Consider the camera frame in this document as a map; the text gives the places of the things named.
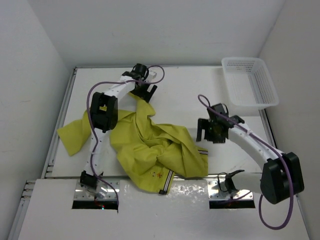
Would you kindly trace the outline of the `yellow-green trousers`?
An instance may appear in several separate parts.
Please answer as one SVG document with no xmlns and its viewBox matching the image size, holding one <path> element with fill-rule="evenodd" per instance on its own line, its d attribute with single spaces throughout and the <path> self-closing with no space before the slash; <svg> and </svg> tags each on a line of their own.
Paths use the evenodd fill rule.
<svg viewBox="0 0 320 240">
<path fill-rule="evenodd" d="M 129 93 L 136 110 L 118 111 L 118 122 L 95 156 L 102 170 L 118 161 L 141 190 L 166 195 L 175 175 L 202 178 L 208 175 L 208 150 L 197 146 L 184 126 L 155 123 L 151 104 Z"/>
</svg>

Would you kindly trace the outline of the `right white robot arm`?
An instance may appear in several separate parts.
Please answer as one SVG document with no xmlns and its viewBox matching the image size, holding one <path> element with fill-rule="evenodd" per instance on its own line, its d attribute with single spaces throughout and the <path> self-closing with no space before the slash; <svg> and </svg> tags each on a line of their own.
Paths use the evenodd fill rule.
<svg viewBox="0 0 320 240">
<path fill-rule="evenodd" d="M 260 167 L 261 172 L 246 172 L 243 169 L 229 172 L 219 186 L 232 195 L 239 190 L 250 190 L 262 194 L 271 204 L 277 204 L 293 194 L 304 191 L 305 185 L 299 157 L 284 153 L 253 133 L 245 121 L 237 115 L 227 121 L 219 116 L 197 121 L 196 141 L 207 140 L 223 144 L 230 140 L 244 150 Z"/>
</svg>

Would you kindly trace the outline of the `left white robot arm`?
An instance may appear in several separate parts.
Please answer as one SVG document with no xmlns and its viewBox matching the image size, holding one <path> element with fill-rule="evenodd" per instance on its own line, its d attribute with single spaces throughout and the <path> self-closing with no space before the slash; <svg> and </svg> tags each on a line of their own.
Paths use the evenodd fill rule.
<svg viewBox="0 0 320 240">
<path fill-rule="evenodd" d="M 118 123 L 118 103 L 128 93 L 149 102 L 157 85 L 152 82 L 155 73 L 137 63 L 132 70 L 123 72 L 117 81 L 102 81 L 91 87 L 86 107 L 91 131 L 90 154 L 80 175 L 80 185 L 97 190 L 103 176 L 103 148 Z"/>
</svg>

